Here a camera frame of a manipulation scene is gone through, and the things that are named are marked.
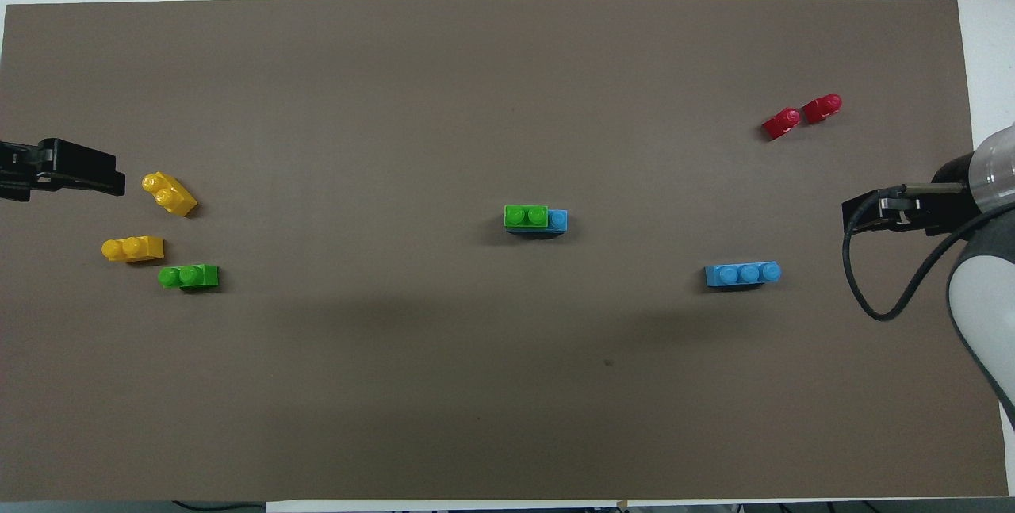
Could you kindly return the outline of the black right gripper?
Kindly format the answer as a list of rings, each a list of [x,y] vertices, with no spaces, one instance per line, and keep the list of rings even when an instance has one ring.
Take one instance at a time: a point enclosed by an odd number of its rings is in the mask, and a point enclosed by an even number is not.
[[[844,232],[923,231],[928,237],[955,231],[975,216],[969,188],[972,154],[945,163],[927,183],[872,190],[842,202]]]

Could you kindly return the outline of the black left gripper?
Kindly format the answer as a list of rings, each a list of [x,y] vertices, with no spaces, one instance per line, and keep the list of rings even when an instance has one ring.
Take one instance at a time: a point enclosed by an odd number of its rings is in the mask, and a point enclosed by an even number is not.
[[[29,202],[33,191],[55,192],[63,186],[115,197],[124,196],[124,174],[115,155],[71,141],[62,141],[62,183],[52,177],[54,141],[38,144],[1,142],[1,198]]]

